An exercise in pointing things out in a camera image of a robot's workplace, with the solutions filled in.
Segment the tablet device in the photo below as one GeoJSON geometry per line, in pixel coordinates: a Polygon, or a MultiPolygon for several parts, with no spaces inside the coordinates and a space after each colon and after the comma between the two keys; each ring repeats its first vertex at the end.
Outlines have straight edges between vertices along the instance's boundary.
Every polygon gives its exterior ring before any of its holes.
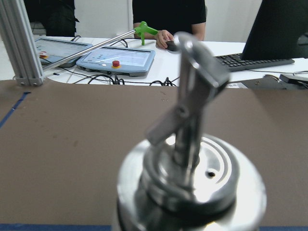
{"type": "Polygon", "coordinates": [[[150,70],[155,51],[105,46],[82,56],[76,65],[86,71],[144,76],[150,70]]]}
{"type": "MultiPolygon", "coordinates": [[[[49,65],[72,54],[84,51],[93,45],[89,43],[59,40],[53,38],[39,38],[35,41],[35,46],[37,48],[41,64],[49,65]]],[[[76,64],[76,60],[78,58],[69,60],[67,63],[60,65],[60,67],[72,67],[76,64]]]]}

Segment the white wall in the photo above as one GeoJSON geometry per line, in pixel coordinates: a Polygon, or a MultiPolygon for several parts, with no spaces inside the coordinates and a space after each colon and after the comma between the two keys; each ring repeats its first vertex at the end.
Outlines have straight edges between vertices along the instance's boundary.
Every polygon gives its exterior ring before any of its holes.
{"type": "MultiPolygon", "coordinates": [[[[77,34],[112,38],[132,29],[132,0],[75,0],[77,34]]],[[[245,42],[261,0],[205,0],[207,41],[245,42]]]]}

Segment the red button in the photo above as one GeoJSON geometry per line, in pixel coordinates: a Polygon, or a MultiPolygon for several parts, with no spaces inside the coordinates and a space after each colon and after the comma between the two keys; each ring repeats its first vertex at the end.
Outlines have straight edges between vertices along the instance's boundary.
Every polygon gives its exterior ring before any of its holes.
{"type": "Polygon", "coordinates": [[[118,67],[118,66],[120,66],[120,61],[118,61],[118,60],[112,61],[112,66],[113,66],[113,67],[118,67]]]}

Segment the hand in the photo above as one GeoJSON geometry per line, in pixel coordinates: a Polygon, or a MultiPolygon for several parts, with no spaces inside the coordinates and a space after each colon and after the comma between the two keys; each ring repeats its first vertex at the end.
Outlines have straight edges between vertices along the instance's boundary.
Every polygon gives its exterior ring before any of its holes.
{"type": "Polygon", "coordinates": [[[172,34],[170,34],[167,30],[159,30],[154,38],[156,39],[157,47],[161,49],[166,49],[168,47],[166,41],[173,40],[172,34]]]}

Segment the person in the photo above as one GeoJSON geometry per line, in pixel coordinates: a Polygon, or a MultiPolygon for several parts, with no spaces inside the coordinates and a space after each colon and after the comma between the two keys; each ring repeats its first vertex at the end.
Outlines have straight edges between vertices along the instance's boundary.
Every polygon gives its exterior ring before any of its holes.
{"type": "Polygon", "coordinates": [[[155,39],[159,48],[166,49],[166,41],[173,40],[178,31],[191,33],[200,41],[205,38],[205,0],[133,0],[132,8],[133,26],[145,21],[157,29],[157,35],[145,34],[145,38],[155,39]]]}
{"type": "Polygon", "coordinates": [[[47,36],[74,37],[74,0],[24,0],[30,22],[41,22],[47,36]]]}

